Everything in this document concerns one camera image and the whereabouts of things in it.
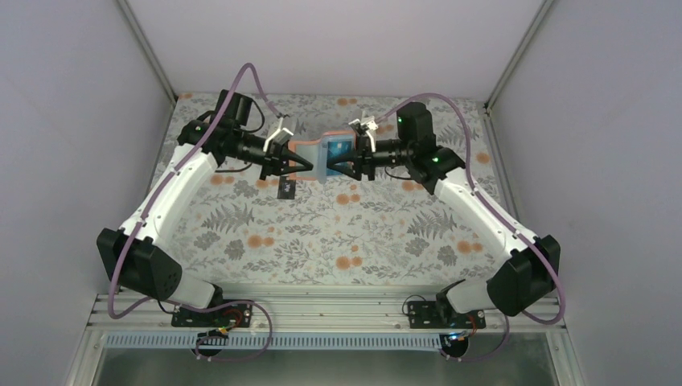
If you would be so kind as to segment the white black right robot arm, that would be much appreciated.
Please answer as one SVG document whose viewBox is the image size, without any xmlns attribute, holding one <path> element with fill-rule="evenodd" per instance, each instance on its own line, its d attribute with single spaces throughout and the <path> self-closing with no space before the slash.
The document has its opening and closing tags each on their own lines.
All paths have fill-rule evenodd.
<svg viewBox="0 0 682 386">
<path fill-rule="evenodd" d="M 403 166 L 409 177 L 449 205 L 478 234 L 496 263 L 488 279 L 465 279 L 437 295 L 437 320 L 455 327 L 473 310 L 497 309 L 509 317 L 557 289 L 561 246 L 550 235 L 540 237 L 496 203 L 473 178 L 466 162 L 440 146 L 433 117 L 425 104 L 404 103 L 396 110 L 398 137 L 377 140 L 373 117 L 350 122 L 357 137 L 353 150 L 331 156 L 327 168 L 360 180 L 374 179 L 376 169 Z"/>
</svg>

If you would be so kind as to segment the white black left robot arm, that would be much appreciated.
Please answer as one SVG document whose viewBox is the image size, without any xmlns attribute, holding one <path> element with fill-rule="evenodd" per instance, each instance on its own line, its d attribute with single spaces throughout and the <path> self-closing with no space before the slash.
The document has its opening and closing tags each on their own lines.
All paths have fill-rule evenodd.
<svg viewBox="0 0 682 386">
<path fill-rule="evenodd" d="M 313 168 L 288 145 L 299 126 L 297 119 L 279 116 L 265 138 L 245 129 L 254 103 L 249 96 L 222 91 L 213 110 L 182 128 L 166 170 L 134 213 L 119 228 L 102 229 L 97 248 L 110 295 L 123 286 L 160 302 L 187 306 L 205 326 L 222 319 L 220 288 L 186 273 L 167 250 L 183 213 L 228 158 L 260 166 L 261 179 Z"/>
</svg>

